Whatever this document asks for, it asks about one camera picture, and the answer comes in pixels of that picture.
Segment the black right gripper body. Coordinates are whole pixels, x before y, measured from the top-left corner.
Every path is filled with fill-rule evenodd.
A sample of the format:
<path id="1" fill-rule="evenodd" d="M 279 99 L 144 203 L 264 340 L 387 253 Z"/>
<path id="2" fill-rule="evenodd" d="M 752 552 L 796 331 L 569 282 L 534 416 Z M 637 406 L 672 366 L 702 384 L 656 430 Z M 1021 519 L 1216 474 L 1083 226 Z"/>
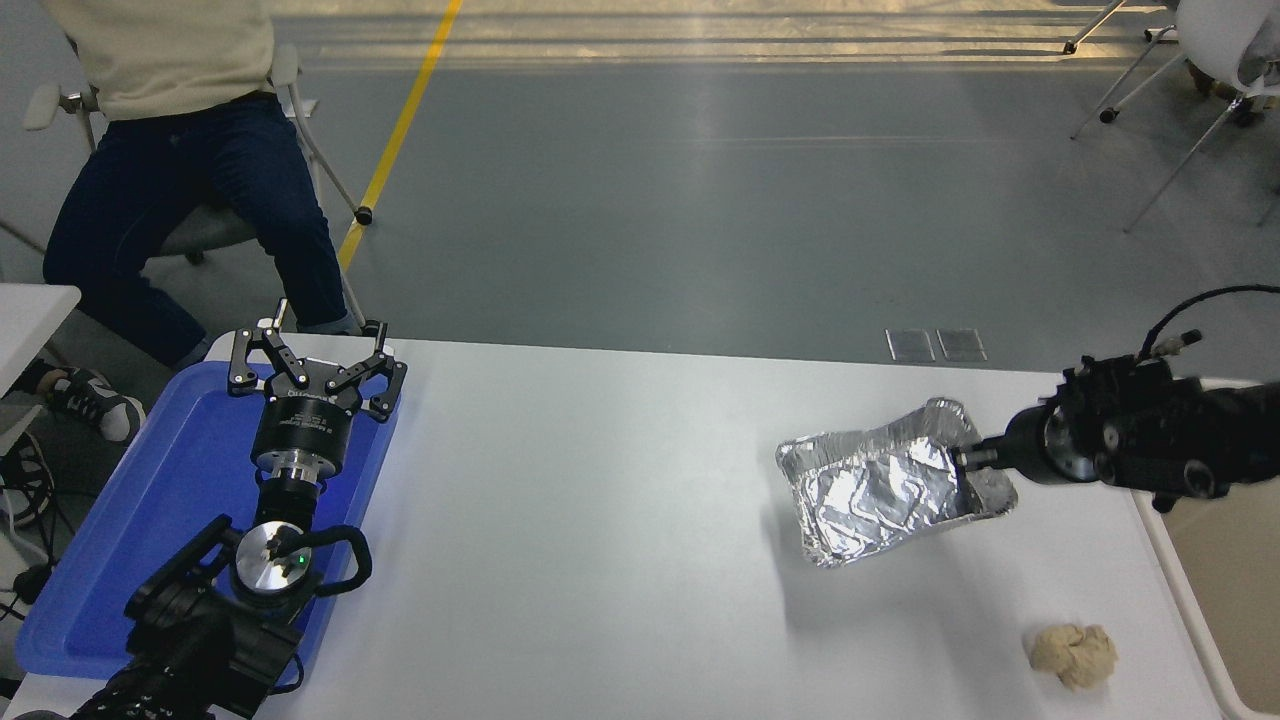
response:
<path id="1" fill-rule="evenodd" d="M 1000 441 L 1000 468 L 1016 470 L 1034 483 L 1052 483 L 1053 473 L 1044 451 L 1046 407 L 1034 406 L 1016 414 Z"/>

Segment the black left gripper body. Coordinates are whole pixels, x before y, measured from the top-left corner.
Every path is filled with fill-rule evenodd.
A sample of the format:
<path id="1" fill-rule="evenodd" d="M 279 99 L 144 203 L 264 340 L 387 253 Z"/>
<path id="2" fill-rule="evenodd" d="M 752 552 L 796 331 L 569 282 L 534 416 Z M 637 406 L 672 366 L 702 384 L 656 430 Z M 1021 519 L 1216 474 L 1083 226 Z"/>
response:
<path id="1" fill-rule="evenodd" d="M 306 387 L 298 387 L 284 372 L 266 380 L 261 420 L 250 456 L 253 464 L 273 471 L 287 459 L 310 461 L 319 471 L 339 471 L 352 436 L 360 392 L 348 387 L 330 391 L 326 384 L 340 370 L 335 363 L 306 363 Z"/>

